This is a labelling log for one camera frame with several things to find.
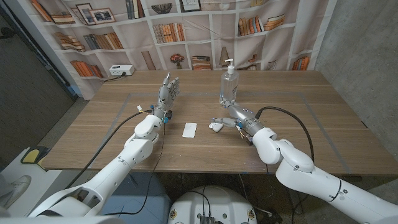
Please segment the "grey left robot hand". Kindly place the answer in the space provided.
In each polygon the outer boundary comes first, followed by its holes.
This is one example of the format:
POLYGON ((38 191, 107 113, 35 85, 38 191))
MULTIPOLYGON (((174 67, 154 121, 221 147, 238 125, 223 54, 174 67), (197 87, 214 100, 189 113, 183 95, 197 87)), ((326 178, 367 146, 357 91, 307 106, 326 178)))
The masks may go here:
POLYGON ((158 101, 154 107, 154 116, 160 119, 163 119, 166 112, 168 112, 168 110, 171 110, 174 100, 180 93, 179 77, 175 78, 174 80, 170 80, 170 77, 171 74, 169 72, 163 80, 163 83, 159 89, 158 101))

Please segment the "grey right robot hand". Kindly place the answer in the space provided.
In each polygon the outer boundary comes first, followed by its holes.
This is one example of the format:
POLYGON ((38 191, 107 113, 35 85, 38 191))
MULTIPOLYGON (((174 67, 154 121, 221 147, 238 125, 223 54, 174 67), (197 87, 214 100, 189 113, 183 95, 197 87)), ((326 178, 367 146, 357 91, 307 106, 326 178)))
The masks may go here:
POLYGON ((236 102, 226 101, 224 107, 228 110, 231 118, 212 118, 212 123, 220 123, 229 128, 240 127, 250 136, 254 136, 264 128, 264 125, 255 118, 254 113, 239 106, 236 102))

